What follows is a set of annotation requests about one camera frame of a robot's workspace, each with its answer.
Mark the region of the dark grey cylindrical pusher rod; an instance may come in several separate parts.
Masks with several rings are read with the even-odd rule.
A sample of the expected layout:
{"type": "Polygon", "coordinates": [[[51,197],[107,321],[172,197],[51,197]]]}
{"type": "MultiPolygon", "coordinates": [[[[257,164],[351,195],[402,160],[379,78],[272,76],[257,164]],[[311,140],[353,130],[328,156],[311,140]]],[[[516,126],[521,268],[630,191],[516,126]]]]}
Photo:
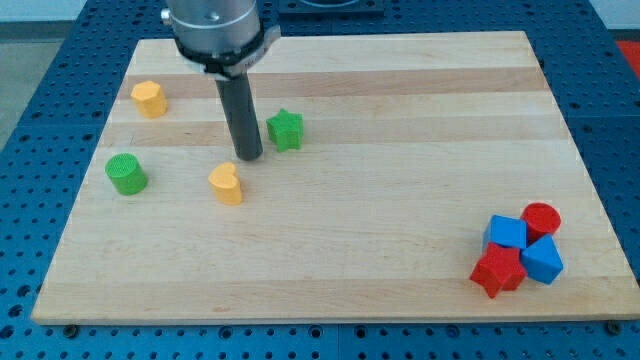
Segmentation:
{"type": "Polygon", "coordinates": [[[258,159],[263,147],[247,74],[217,80],[216,87],[237,157],[258,159]]]}

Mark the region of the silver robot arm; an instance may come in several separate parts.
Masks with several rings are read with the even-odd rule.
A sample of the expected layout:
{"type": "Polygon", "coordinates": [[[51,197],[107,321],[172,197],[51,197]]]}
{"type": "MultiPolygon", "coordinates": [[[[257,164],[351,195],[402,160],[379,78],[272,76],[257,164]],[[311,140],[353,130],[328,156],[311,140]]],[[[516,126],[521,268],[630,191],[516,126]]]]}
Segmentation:
{"type": "Polygon", "coordinates": [[[280,38],[280,27],[263,24],[256,0],[167,0],[161,19],[179,53],[215,79],[236,156],[258,159],[263,147],[248,70],[280,38]]]}

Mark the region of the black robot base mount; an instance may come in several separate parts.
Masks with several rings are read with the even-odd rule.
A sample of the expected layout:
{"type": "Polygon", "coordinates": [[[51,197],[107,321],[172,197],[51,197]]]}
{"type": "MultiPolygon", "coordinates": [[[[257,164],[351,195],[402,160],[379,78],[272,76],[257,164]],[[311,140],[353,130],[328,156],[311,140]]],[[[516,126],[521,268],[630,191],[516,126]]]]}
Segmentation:
{"type": "Polygon", "coordinates": [[[384,0],[279,0],[278,11],[286,15],[302,14],[381,14],[384,0]]]}

